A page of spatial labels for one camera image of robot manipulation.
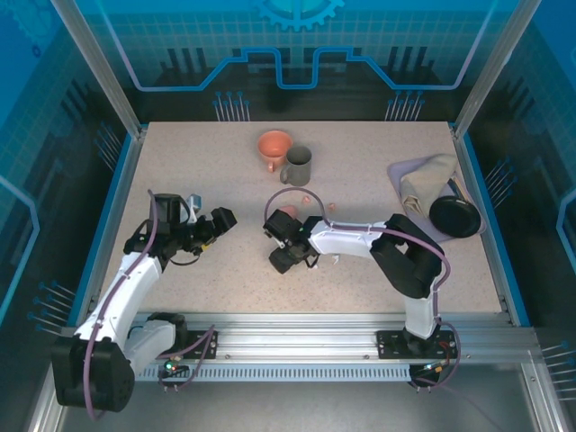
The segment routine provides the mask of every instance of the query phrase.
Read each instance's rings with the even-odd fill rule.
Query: beige table surface
[[[259,159],[256,142],[272,129],[289,132],[313,154],[307,187],[324,203],[335,203],[337,221],[387,221],[403,212],[386,168],[402,160],[455,153],[445,122],[153,122],[139,158],[104,287],[122,259],[124,241],[148,217],[154,193],[202,197],[202,212],[234,211],[238,224],[188,267],[169,265],[152,287],[142,311],[203,312],[400,312],[403,300],[378,265],[342,256],[319,268],[305,264],[278,274],[268,262],[275,243],[263,231],[263,209],[284,186]],[[303,193],[287,193],[275,204],[295,204],[300,218],[319,214],[303,205]],[[440,292],[441,311],[500,311],[479,236],[442,244],[453,272]],[[179,253],[175,259],[188,260]]]

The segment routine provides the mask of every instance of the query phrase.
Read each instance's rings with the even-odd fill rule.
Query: gray mug
[[[292,186],[305,186],[310,181],[312,152],[304,146],[292,147],[286,153],[286,165],[280,172],[280,181]]]

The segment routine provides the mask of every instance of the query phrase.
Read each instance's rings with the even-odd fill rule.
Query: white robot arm
[[[301,261],[311,267],[310,258],[319,255],[353,255],[374,259],[392,286],[404,296],[405,330],[413,351],[420,342],[432,338],[437,330],[431,286],[442,269],[442,262],[426,248],[402,238],[382,234],[379,229],[392,229],[424,241],[443,254],[442,248],[414,225],[406,216],[394,214],[387,222],[353,224],[309,217],[304,223],[282,210],[276,210],[265,222],[266,235],[278,248],[270,254],[274,268],[285,273]],[[405,252],[397,246],[407,243]]]
[[[128,403],[137,374],[165,351],[179,351],[186,346],[187,328],[182,315],[152,314],[141,331],[128,338],[131,323],[178,250],[198,257],[237,222],[230,210],[221,207],[211,212],[211,220],[196,218],[195,211],[201,207],[196,195],[185,201],[178,195],[157,194],[154,201],[158,213],[156,234],[151,236],[152,217],[140,224],[126,242],[120,269],[96,309],[73,337],[59,337],[52,347],[60,405],[86,406],[83,373],[88,371],[89,400],[94,410],[118,412]],[[145,225],[147,232],[140,233]],[[89,369],[85,358],[91,359]]]

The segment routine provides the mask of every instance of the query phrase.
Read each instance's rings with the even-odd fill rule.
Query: purple cable
[[[206,333],[204,333],[202,335],[202,337],[200,337],[196,342],[194,342],[193,344],[191,344],[188,348],[184,348],[182,351],[176,351],[175,353],[168,353],[168,354],[162,354],[159,355],[158,357],[156,357],[157,359],[160,358],[171,358],[171,357],[176,357],[176,356],[183,356],[186,353],[189,353],[190,351],[192,351],[193,349],[195,349],[196,347],[198,347],[203,340],[206,339],[206,337],[208,336],[208,332],[214,332],[214,325],[212,324],[210,328],[208,328],[206,330]]]
[[[102,327],[102,320],[104,319],[104,314],[110,305],[110,302],[113,299],[113,296],[118,292],[122,283],[126,280],[128,276],[134,271],[136,266],[144,259],[146,254],[149,252],[150,248],[152,247],[152,243],[154,243],[154,239],[156,238],[156,230],[158,227],[158,208],[156,206],[156,201],[154,199],[154,194],[152,191],[148,189],[148,194],[150,195],[150,206],[152,207],[152,232],[150,233],[150,237],[148,239],[148,243],[138,255],[136,260],[132,263],[128,270],[124,272],[124,274],[116,281],[114,287],[110,290],[110,294],[106,296],[104,303],[102,304],[102,308],[100,308],[100,312],[98,312],[98,317],[96,319],[96,323],[92,327],[92,334],[90,335],[90,339],[88,340],[88,346],[86,347],[86,354],[84,357],[84,371],[82,374],[82,383],[84,385],[84,401],[86,405],[86,411],[88,411],[88,416],[92,421],[96,421],[102,417],[105,411],[102,411],[98,417],[95,415],[94,412],[94,405],[92,404],[92,396],[90,394],[90,363],[92,362],[92,354],[94,352],[94,345],[96,341],[96,337],[98,336],[98,331]]]
[[[196,365],[194,372],[191,373],[190,377],[186,381],[184,381],[183,383],[178,384],[178,385],[174,384],[174,387],[168,387],[166,385],[166,383],[162,380],[162,376],[159,376],[158,382],[160,383],[160,385],[164,385],[165,389],[174,389],[174,391],[177,391],[177,389],[182,389],[183,387],[185,387],[186,385],[188,385],[189,383],[194,381],[194,378],[196,378],[196,376],[198,376],[198,372],[200,371],[200,367],[202,366],[202,363],[203,363],[204,359],[206,358],[206,353],[208,353],[208,347],[210,346],[210,341],[212,339],[213,334],[214,334],[214,325],[212,324],[210,326],[210,328],[208,328],[206,333],[204,333],[202,335],[202,337],[200,337],[196,342],[194,342],[188,348],[185,348],[182,351],[178,351],[177,353],[164,354],[164,355],[159,356],[158,358],[167,358],[167,356],[171,357],[171,356],[183,355],[183,354],[187,353],[188,351],[191,351],[191,350],[195,349],[196,347],[198,347],[206,338],[208,339],[208,340],[206,340],[206,345],[204,346],[204,350],[202,351],[202,355],[200,355],[200,358],[198,359],[198,364]]]
[[[350,226],[350,225],[338,225],[338,224],[330,221],[328,219],[328,217],[326,216],[326,209],[324,208],[324,204],[322,203],[322,200],[320,199],[320,197],[317,196],[313,191],[310,191],[308,189],[305,189],[303,187],[298,187],[298,186],[286,187],[286,188],[282,189],[281,191],[276,192],[274,195],[272,195],[270,197],[270,199],[266,203],[266,206],[264,207],[264,222],[265,223],[268,220],[268,210],[270,209],[270,204],[272,203],[272,201],[278,195],[285,194],[285,193],[291,192],[291,191],[304,192],[305,194],[312,196],[318,202],[318,205],[320,207],[320,212],[322,215],[322,219],[331,228],[333,228],[335,230],[343,230],[343,231],[360,231],[360,232],[367,232],[368,231],[368,229],[365,229],[362,226],[356,226],[355,227],[355,226]],[[456,372],[456,369],[458,369],[458,366],[460,365],[461,351],[462,351],[461,346],[460,346],[460,336],[458,336],[458,332],[456,331],[456,328],[451,323],[449,323],[447,321],[442,321],[442,319],[438,315],[438,290],[440,288],[440,285],[442,285],[446,281],[446,279],[448,279],[448,276],[450,275],[450,272],[451,272],[450,263],[448,262],[448,259],[446,258],[446,256],[442,252],[440,252],[438,249],[429,245],[426,241],[423,241],[423,240],[420,240],[419,238],[413,237],[410,234],[405,234],[405,233],[403,233],[401,231],[397,231],[395,229],[387,229],[387,228],[381,228],[381,227],[371,227],[369,230],[375,231],[375,232],[381,232],[382,234],[388,234],[390,236],[399,237],[401,239],[405,239],[405,240],[410,241],[412,243],[416,243],[417,245],[422,246],[424,249],[427,249],[430,252],[432,252],[434,255],[436,255],[438,258],[440,258],[440,260],[442,260],[442,263],[444,264],[444,267],[445,267],[444,274],[442,275],[440,280],[438,280],[436,283],[434,283],[434,286],[432,287],[432,311],[434,314],[434,321],[436,322],[436,324],[440,327],[447,326],[454,333],[454,339],[456,342],[456,346],[458,347],[458,355],[456,356],[456,359],[454,362],[454,367],[452,368],[450,373],[446,376],[446,378],[441,383],[438,383],[434,386],[434,387],[442,387],[445,383],[447,383],[449,380],[452,379],[452,377],[454,376],[454,374]]]
[[[421,382],[426,383],[428,385],[433,384],[433,385],[430,385],[430,387],[438,387],[438,385],[436,385],[435,382],[427,380],[426,378],[416,378],[416,381],[421,381]],[[445,386],[444,390],[446,390],[447,392],[451,392],[455,396],[459,396],[461,398],[466,399],[468,401],[468,403],[470,403],[473,407],[475,407],[478,410],[478,412],[480,412],[484,416],[484,418],[487,419],[497,430],[501,430],[502,432],[504,432],[504,428],[501,427],[495,420],[493,420],[480,405],[478,405],[474,400],[472,400],[468,396],[466,396],[465,393],[458,391],[456,389],[453,389],[452,387],[448,387],[448,386]]]

